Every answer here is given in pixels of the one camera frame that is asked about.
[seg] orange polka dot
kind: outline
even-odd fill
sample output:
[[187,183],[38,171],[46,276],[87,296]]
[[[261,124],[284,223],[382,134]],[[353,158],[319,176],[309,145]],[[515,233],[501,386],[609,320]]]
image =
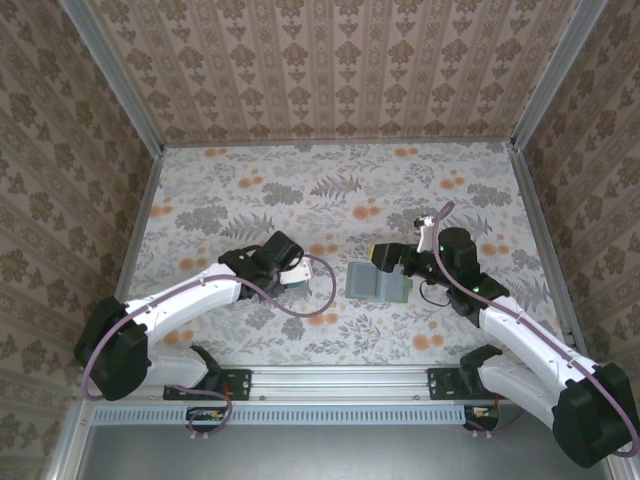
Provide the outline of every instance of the orange polka dot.
[[182,335],[180,335],[180,338],[182,338],[183,342],[190,342],[193,340],[193,330],[185,330],[182,332]]
[[175,345],[180,341],[180,333],[177,330],[171,330],[164,336],[162,341],[167,345]]
[[425,335],[415,335],[413,337],[413,346],[416,350],[424,351],[429,348],[429,339]]
[[490,243],[483,243],[480,247],[480,251],[488,257],[493,257],[496,254],[496,247]]
[[325,252],[325,248],[324,248],[324,245],[322,245],[321,243],[314,243],[309,248],[309,253],[311,255],[315,255],[316,257],[320,255],[324,255],[324,252]]
[[444,338],[442,338],[442,335],[434,335],[433,337],[431,337],[431,343],[435,347],[440,347],[444,343]]
[[369,210],[366,207],[356,207],[353,209],[353,218],[364,220],[369,216]]
[[162,207],[160,205],[154,205],[149,212],[149,218],[156,218],[162,214]]
[[182,260],[180,260],[180,270],[191,270],[193,268],[194,262],[193,262],[193,258],[183,258]]
[[314,315],[313,317],[307,319],[307,323],[312,327],[319,327],[324,323],[324,316]]

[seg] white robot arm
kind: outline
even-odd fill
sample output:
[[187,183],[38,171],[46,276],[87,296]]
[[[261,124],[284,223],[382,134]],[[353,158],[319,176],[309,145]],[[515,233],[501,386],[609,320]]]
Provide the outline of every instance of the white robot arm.
[[400,264],[404,275],[446,287],[459,315],[510,350],[511,356],[485,345],[461,358],[469,393],[492,392],[515,402],[547,425],[578,465],[589,467],[630,440],[633,449],[622,455],[634,455],[639,422],[628,377],[615,364],[600,366],[575,352],[527,315],[504,286],[481,272],[469,232],[453,227],[436,237],[451,208],[415,221],[418,246],[375,245],[371,261],[385,272]]
[[[328,308],[334,292],[325,307]],[[312,278],[302,248],[276,232],[262,247],[225,253],[197,275],[128,304],[114,297],[101,301],[74,349],[107,400],[118,400],[140,385],[198,385],[207,375],[207,359],[198,349],[172,348],[161,340],[192,318],[216,307],[251,298],[273,298],[287,285]],[[88,378],[83,377],[85,396]]]

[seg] table surface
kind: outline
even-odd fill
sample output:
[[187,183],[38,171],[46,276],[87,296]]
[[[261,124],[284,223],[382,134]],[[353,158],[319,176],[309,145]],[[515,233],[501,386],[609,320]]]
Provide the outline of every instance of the table surface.
[[[228,250],[282,230],[336,272],[324,315],[292,318],[257,298],[209,311],[164,338],[204,346],[223,365],[458,363],[491,338],[450,307],[424,302],[414,279],[408,304],[344,297],[347,264],[375,243],[412,242],[416,217],[456,207],[445,226],[468,229],[488,274],[559,338],[527,214],[504,143],[349,144],[178,148],[164,165],[133,274],[130,298],[183,281]],[[281,303],[311,312],[329,298],[320,265]],[[428,298],[446,303],[444,289]]]
[[208,440],[184,427],[94,427],[82,480],[604,480],[529,416],[490,439],[459,426],[229,426]]

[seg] leaf pattern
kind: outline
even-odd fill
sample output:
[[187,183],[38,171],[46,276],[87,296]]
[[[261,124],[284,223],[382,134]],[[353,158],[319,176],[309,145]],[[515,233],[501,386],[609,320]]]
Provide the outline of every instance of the leaf pattern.
[[352,175],[349,175],[348,179],[338,175],[337,178],[327,177],[320,180],[310,193],[319,197],[335,197],[336,200],[342,196],[344,200],[348,193],[357,192],[360,188],[360,182],[357,178],[354,180]]
[[239,240],[256,240],[273,229],[275,229],[275,226],[273,225],[272,217],[267,217],[266,213],[263,213],[261,217],[251,212],[249,216],[238,215],[222,229],[220,234]]

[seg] gray object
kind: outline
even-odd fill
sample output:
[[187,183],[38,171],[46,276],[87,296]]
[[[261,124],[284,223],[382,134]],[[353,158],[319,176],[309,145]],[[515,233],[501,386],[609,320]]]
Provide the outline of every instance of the gray object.
[[386,273],[370,262],[350,262],[345,297],[407,303],[412,282],[401,271],[400,265],[396,265],[392,273]]

